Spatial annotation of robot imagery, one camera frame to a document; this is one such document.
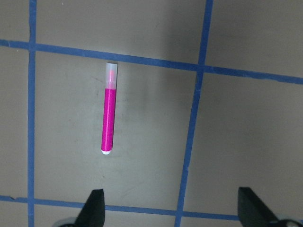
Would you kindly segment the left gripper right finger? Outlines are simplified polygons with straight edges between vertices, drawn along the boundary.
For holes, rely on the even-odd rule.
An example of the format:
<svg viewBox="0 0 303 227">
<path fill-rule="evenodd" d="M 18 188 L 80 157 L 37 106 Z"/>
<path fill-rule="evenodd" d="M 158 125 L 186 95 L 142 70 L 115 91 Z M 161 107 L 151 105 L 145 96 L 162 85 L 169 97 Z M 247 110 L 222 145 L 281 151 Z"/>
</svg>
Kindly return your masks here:
<svg viewBox="0 0 303 227">
<path fill-rule="evenodd" d="M 284 222 L 249 187 L 238 188 L 237 213 L 243 227 L 284 226 Z"/>
</svg>

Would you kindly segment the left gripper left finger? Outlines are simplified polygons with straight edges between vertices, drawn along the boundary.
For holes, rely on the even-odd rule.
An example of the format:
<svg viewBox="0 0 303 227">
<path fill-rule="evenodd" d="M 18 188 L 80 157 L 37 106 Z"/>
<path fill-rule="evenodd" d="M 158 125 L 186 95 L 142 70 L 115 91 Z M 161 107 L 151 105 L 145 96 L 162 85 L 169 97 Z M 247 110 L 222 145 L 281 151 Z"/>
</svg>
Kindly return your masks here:
<svg viewBox="0 0 303 227">
<path fill-rule="evenodd" d="M 103 189 L 90 193 L 82 210 L 77 216 L 74 227 L 103 227 L 105 223 L 105 197 Z"/>
</svg>

